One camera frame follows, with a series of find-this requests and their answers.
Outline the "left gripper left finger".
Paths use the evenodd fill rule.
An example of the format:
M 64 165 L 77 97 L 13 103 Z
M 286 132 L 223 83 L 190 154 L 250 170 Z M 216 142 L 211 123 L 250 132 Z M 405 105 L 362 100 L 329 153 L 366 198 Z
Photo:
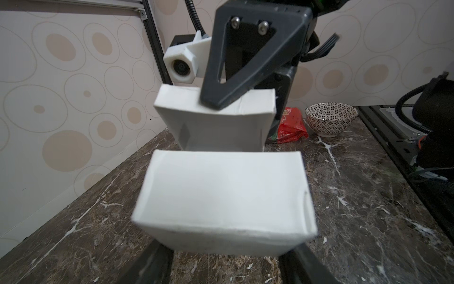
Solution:
M 153 240 L 116 284 L 169 284 L 174 251 Z

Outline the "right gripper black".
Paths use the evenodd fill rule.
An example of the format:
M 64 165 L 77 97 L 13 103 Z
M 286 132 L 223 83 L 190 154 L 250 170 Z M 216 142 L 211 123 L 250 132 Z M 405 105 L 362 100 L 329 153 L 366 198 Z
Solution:
M 339 36 L 321 44 L 319 16 L 346 1 L 227 1 L 215 13 L 201 103 L 222 110 L 251 89 L 274 89 L 278 129 L 300 62 L 327 56 Z

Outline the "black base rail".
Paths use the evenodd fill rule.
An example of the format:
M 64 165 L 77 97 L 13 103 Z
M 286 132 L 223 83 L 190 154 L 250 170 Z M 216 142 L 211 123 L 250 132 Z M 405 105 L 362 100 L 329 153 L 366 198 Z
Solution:
M 414 165 L 420 133 L 404 132 L 393 118 L 393 106 L 359 106 L 359 117 L 388 154 L 412 190 L 423 202 L 450 241 L 454 240 L 454 183 L 429 173 L 416 176 Z

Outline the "red snack bag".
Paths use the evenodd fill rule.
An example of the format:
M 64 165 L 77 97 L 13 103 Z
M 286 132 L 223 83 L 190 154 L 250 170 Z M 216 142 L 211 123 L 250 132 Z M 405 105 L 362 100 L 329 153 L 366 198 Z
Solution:
M 268 139 L 272 143 L 290 143 L 306 139 L 306 130 L 301 111 L 298 108 L 286 107 L 283 111 L 277 131 Z

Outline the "horizontal aluminium rail back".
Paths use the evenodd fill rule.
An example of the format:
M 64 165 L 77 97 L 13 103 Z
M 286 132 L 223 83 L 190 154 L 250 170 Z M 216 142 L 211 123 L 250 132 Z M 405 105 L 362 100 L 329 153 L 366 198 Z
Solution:
M 138 17 L 141 21 L 152 18 L 153 13 L 148 1 L 95 1 L 95 0 L 64 0 L 64 1 L 32 1 L 36 3 L 52 3 L 63 6 L 81 6 L 88 14 L 105 14 L 114 16 L 119 21 L 127 21 L 131 17 Z

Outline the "white lift-off box base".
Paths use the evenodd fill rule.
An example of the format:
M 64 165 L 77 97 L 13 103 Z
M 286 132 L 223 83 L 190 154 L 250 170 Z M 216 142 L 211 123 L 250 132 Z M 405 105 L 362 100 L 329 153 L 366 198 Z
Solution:
M 131 220 L 192 253 L 280 256 L 318 235 L 299 151 L 157 150 Z

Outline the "white lift-off box lid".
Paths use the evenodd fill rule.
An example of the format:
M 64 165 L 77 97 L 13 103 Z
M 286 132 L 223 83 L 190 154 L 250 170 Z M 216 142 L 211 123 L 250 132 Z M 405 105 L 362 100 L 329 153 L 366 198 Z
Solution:
M 275 90 L 253 89 L 223 110 L 201 104 L 198 87 L 163 84 L 154 108 L 184 151 L 258 151 L 276 115 Z

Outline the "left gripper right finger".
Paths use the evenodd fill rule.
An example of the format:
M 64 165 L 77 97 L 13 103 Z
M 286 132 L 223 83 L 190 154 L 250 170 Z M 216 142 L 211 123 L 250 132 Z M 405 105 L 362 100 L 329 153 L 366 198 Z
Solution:
M 279 256 L 284 284 L 340 284 L 305 244 Z

